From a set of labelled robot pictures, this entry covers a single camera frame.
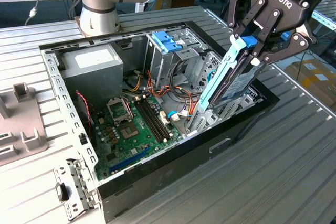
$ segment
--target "red cable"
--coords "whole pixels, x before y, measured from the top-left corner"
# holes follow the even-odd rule
[[[79,91],[76,91],[76,94],[79,95],[82,99],[83,99],[83,102],[85,104],[85,107],[86,107],[86,111],[88,113],[88,120],[89,120],[89,137],[91,136],[91,121],[90,121],[90,118],[91,118],[91,115],[90,115],[90,111],[89,111],[89,106],[88,106],[88,102],[87,100],[84,98],[84,96],[79,93]]]

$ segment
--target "pci slot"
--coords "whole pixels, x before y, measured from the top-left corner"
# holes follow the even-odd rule
[[[151,149],[151,147],[145,149],[143,152],[140,152],[140,153],[134,155],[133,157],[130,157],[130,158],[128,158],[128,159],[126,159],[126,160],[124,160],[124,161],[122,161],[122,162],[120,162],[120,163],[118,163],[118,164],[116,164],[112,167],[110,167],[109,172],[111,173],[111,172],[114,172],[115,170],[119,170],[119,169],[133,163],[134,161],[137,161],[137,160],[143,158],[150,149]]]

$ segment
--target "green circuit board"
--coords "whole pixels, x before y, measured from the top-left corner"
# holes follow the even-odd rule
[[[155,116],[160,120],[161,108],[155,97],[148,97],[146,103],[156,112]],[[118,114],[122,113],[120,104],[117,104],[112,112],[117,110]],[[119,126],[115,125],[107,107],[92,116],[97,142],[95,151],[99,160],[95,166],[98,180],[105,179],[182,139],[177,128],[171,124],[168,126],[162,124],[169,132],[170,138],[164,142],[158,141],[133,101],[129,102],[129,107],[133,114],[132,122],[123,121]]]

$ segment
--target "motherboard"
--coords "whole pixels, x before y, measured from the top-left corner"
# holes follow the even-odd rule
[[[135,101],[123,98],[122,102],[111,103],[92,116],[97,142],[95,151],[99,158],[95,166],[98,180],[182,139],[177,128],[162,116],[155,97],[141,97]]]

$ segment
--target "metal bracket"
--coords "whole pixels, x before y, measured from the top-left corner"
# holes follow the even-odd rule
[[[237,12],[237,6],[241,0],[230,0],[230,6],[229,6],[229,13],[227,18],[227,23],[230,28],[233,28],[236,26],[236,12]]]
[[[69,221],[98,206],[99,197],[88,168],[82,159],[68,159],[54,169],[56,192]]]
[[[300,33],[294,33],[290,39],[289,46],[278,52],[264,51],[258,57],[260,61],[264,61],[265,64],[272,64],[279,60],[286,59],[292,55],[296,55],[309,47],[308,40]]]

